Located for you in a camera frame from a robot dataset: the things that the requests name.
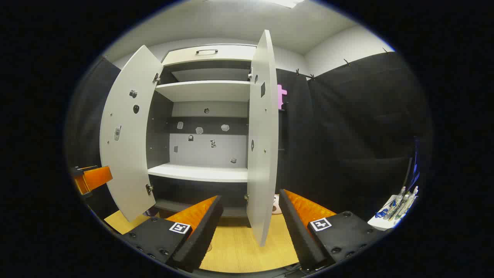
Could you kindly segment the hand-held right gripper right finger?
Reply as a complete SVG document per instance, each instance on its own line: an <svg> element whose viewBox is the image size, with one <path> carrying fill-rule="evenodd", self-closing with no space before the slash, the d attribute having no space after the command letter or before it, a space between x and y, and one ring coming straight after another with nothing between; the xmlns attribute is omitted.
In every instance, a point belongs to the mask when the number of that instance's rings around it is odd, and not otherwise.
<svg viewBox="0 0 494 278"><path fill-rule="evenodd" d="M382 239L355 213L334 213L294 192L279 192L279 207L302 269L312 271L353 257Z"/></svg>

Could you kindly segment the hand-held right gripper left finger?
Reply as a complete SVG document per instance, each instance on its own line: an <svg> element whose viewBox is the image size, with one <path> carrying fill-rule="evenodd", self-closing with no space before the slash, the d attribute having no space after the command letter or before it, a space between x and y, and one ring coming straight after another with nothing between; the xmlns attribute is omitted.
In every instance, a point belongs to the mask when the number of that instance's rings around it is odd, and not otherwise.
<svg viewBox="0 0 494 278"><path fill-rule="evenodd" d="M223 214L216 195L166 219L152 217L122 234L122 241L147 257L187 272L198 269Z"/></svg>

